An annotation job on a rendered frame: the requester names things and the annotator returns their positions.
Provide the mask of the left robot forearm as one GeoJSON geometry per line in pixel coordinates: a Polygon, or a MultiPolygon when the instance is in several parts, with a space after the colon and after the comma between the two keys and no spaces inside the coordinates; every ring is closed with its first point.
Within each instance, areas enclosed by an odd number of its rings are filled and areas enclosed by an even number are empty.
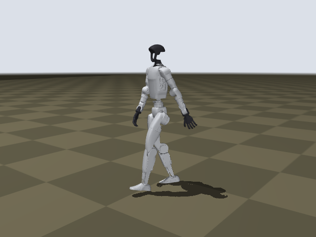
{"type": "Polygon", "coordinates": [[[182,98],[182,94],[181,92],[179,91],[178,88],[174,88],[174,93],[177,95],[175,96],[175,101],[177,102],[177,104],[179,105],[179,109],[181,110],[182,114],[185,115],[187,114],[187,110],[186,110],[186,104],[184,103],[183,101],[183,98],[182,98]]]}

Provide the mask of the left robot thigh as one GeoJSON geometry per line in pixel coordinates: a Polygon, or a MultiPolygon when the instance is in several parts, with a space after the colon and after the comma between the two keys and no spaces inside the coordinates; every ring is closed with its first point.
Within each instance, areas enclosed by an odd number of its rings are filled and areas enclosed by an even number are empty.
{"type": "Polygon", "coordinates": [[[160,124],[167,125],[169,120],[170,117],[163,111],[161,113],[157,113],[154,117],[146,136],[145,149],[147,150],[147,155],[152,148],[155,148],[153,145],[161,133],[162,127],[160,124]]]}

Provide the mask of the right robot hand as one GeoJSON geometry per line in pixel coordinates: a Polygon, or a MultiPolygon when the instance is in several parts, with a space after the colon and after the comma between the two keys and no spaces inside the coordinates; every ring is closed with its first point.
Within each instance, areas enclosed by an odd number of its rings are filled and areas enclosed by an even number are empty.
{"type": "Polygon", "coordinates": [[[138,127],[138,125],[136,124],[136,122],[137,122],[137,119],[138,119],[139,114],[141,114],[140,110],[141,110],[141,107],[138,106],[138,108],[137,108],[137,110],[136,110],[136,113],[135,113],[135,115],[134,115],[134,117],[133,117],[133,124],[134,124],[134,126],[136,126],[136,127],[138,127]]]}

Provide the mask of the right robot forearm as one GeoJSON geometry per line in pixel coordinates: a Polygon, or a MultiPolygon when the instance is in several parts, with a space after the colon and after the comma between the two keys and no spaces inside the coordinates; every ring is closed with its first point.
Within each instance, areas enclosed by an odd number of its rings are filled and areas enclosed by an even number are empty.
{"type": "MultiPolygon", "coordinates": [[[[148,96],[142,92],[141,99],[140,99],[140,102],[139,102],[139,105],[138,105],[138,106],[141,107],[140,112],[143,111],[143,108],[144,108],[144,106],[146,104],[147,99],[148,99],[148,96]]],[[[137,108],[138,108],[138,106],[137,106],[137,108]]]]}

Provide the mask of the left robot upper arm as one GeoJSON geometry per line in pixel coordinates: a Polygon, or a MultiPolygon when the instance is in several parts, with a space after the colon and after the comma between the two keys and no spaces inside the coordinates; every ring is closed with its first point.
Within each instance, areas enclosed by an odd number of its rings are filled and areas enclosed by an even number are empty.
{"type": "Polygon", "coordinates": [[[177,88],[177,86],[176,86],[176,83],[171,75],[170,69],[168,67],[161,67],[159,69],[159,73],[160,73],[161,77],[165,79],[165,81],[167,82],[169,87],[171,88],[171,90],[169,91],[169,94],[173,97],[176,96],[176,94],[174,93],[174,88],[175,87],[177,88]]]}

